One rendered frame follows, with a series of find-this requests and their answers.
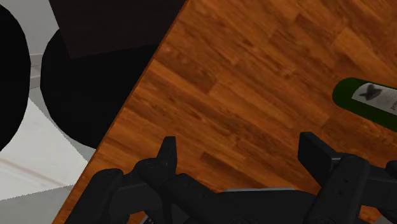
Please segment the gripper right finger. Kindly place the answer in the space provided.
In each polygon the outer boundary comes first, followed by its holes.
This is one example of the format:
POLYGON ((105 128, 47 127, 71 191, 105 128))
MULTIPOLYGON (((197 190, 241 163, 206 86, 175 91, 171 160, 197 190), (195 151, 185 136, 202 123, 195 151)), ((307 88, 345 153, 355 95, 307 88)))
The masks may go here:
POLYGON ((397 160, 377 167, 335 151, 311 132, 300 133, 298 160, 321 187, 304 224, 368 224, 359 219, 362 206, 397 224, 397 160))

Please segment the dark green labelled bottle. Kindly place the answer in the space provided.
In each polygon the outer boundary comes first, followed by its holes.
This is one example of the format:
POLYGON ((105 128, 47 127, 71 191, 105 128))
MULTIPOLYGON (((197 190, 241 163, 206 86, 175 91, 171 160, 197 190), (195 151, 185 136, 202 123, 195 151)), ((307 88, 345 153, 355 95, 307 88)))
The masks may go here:
POLYGON ((397 132, 396 87, 349 77, 336 84, 332 99, 340 108, 397 132))

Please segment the black round object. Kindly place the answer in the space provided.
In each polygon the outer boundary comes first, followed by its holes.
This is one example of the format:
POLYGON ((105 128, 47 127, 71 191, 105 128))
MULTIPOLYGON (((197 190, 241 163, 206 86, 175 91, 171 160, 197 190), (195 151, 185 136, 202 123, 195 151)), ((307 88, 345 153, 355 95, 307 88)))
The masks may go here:
POLYGON ((98 148, 157 45, 71 58, 61 32, 42 58, 40 89, 52 120, 70 138, 98 148))
POLYGON ((31 60, 17 19, 0 4, 0 151, 12 140, 29 98, 31 60))

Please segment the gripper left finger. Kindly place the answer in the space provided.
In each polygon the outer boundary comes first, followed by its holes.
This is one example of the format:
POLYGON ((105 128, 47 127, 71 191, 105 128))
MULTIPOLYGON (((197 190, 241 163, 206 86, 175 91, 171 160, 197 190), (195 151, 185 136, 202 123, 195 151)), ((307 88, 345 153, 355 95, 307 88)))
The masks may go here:
POLYGON ((187 174, 176 174, 176 138, 164 138, 155 158, 96 172, 65 224, 127 224, 145 212, 155 224, 218 224, 218 196, 187 174))

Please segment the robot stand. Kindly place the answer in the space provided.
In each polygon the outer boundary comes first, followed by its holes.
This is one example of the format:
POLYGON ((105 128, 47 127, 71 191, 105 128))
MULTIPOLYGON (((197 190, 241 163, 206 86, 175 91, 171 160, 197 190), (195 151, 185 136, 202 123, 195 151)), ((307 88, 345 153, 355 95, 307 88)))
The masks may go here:
POLYGON ((159 44, 187 0, 49 0, 72 58, 159 44))

